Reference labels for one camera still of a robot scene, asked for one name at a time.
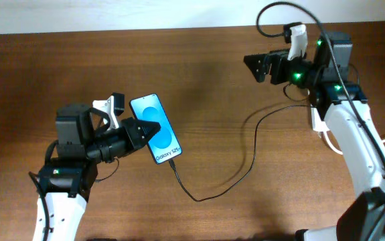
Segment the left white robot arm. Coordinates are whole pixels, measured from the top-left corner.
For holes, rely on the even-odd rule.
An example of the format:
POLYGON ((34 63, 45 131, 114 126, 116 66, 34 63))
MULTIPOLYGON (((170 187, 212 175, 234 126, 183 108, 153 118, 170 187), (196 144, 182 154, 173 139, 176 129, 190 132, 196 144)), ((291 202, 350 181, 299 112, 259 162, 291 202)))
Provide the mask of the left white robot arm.
POLYGON ((34 240, 75 239, 98 181, 98 164, 143 148, 161 125, 130 117, 115 127, 107 112, 68 104, 56 113, 56 129, 58 138, 47 148, 43 167, 29 173, 39 195, 34 240))

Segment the blue screen Galaxy smartphone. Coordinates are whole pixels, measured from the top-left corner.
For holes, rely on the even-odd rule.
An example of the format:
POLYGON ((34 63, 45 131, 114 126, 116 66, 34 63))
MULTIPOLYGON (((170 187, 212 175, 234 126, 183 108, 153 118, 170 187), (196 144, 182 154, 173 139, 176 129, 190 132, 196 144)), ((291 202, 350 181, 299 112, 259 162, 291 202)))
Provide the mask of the blue screen Galaxy smartphone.
POLYGON ((144 121, 147 146, 156 164, 162 164, 182 154, 181 145, 166 115, 160 98, 155 93, 132 99, 133 115, 144 121))

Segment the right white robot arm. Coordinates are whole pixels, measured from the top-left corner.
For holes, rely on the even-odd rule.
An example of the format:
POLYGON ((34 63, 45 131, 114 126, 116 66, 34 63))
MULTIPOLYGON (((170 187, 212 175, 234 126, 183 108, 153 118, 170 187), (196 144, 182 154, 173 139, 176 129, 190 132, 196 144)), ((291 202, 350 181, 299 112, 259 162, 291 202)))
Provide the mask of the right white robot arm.
POLYGON ((298 230, 296 240, 385 240, 385 146, 370 115, 368 99, 348 81, 352 52, 346 33, 322 34, 314 60, 289 50, 244 57, 257 82, 290 82, 309 91, 311 112, 332 132, 354 184, 356 200, 332 227, 298 230))

